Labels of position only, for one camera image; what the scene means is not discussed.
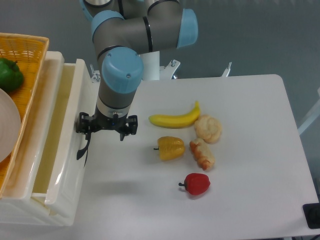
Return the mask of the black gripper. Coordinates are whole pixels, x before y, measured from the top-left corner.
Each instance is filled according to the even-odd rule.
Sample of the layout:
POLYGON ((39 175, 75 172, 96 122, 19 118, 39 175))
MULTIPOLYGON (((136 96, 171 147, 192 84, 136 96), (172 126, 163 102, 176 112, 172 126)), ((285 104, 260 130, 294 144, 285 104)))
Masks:
POLYGON ((112 130, 120 134, 120 141, 123 141, 126 136, 136 135, 138 129, 138 116, 130 115, 115 117, 107 117, 102 114, 98 109, 95 110, 93 116, 86 112, 80 112, 76 120, 76 133, 84 134, 85 139, 89 143, 91 140, 92 132, 100 130, 112 130))

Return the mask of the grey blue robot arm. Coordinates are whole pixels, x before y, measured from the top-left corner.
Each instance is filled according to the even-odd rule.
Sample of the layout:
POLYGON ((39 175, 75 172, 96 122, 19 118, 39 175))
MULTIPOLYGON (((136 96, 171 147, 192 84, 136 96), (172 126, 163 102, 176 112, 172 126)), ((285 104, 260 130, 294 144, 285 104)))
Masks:
POLYGON ((143 80, 141 56, 194 44, 196 14, 177 0, 82 0, 80 6, 91 22, 100 84, 95 112, 80 113, 76 132, 86 140, 101 130, 121 139, 134 135, 138 118, 129 110, 143 80))

